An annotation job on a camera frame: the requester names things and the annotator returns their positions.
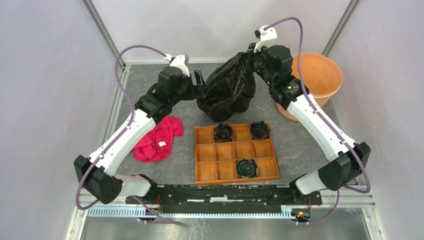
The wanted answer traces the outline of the black plastic trash bag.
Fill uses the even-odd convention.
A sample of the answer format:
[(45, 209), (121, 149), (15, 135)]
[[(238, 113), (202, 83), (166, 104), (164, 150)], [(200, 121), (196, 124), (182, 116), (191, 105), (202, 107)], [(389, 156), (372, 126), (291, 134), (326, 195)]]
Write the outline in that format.
[(224, 122), (249, 108), (256, 93), (256, 80), (249, 67), (250, 57), (247, 52), (238, 52), (207, 78), (206, 97), (196, 103), (213, 122)]

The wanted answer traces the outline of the orange plastic trash bin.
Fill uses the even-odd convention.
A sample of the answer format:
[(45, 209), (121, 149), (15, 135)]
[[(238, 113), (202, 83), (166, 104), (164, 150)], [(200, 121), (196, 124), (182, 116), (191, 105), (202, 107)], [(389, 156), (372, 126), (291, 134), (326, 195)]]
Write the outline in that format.
[(324, 55), (314, 52), (302, 53), (300, 68), (305, 86), (321, 108), (342, 86), (342, 71), (334, 61)]

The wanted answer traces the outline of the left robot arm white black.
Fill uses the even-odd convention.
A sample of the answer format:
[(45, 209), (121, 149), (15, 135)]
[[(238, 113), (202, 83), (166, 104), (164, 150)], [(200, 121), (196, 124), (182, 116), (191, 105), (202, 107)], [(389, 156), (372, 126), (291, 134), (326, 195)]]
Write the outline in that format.
[(109, 204), (117, 197), (137, 196), (145, 204), (153, 203), (157, 190), (147, 177), (117, 175), (124, 158), (148, 132), (154, 129), (180, 101), (206, 97), (207, 85), (200, 70), (185, 75), (178, 67), (167, 66), (116, 132), (88, 157), (79, 155), (73, 162), (78, 179), (75, 202), (80, 203), (81, 189), (95, 197), (95, 202)]

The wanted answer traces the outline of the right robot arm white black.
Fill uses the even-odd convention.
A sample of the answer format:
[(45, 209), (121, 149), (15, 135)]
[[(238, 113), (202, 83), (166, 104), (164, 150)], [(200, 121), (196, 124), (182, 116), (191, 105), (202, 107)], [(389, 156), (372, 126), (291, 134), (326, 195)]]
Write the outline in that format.
[(347, 188), (354, 178), (363, 175), (366, 194), (371, 183), (365, 170), (371, 149), (366, 142), (357, 143), (347, 136), (321, 109), (304, 82), (301, 55), (297, 57), (298, 76), (292, 71), (290, 49), (282, 45), (247, 50), (247, 71), (255, 72), (267, 84), (271, 98), (293, 115), (311, 134), (329, 161), (318, 170), (302, 175), (290, 183), (289, 199), (302, 204), (315, 191)]

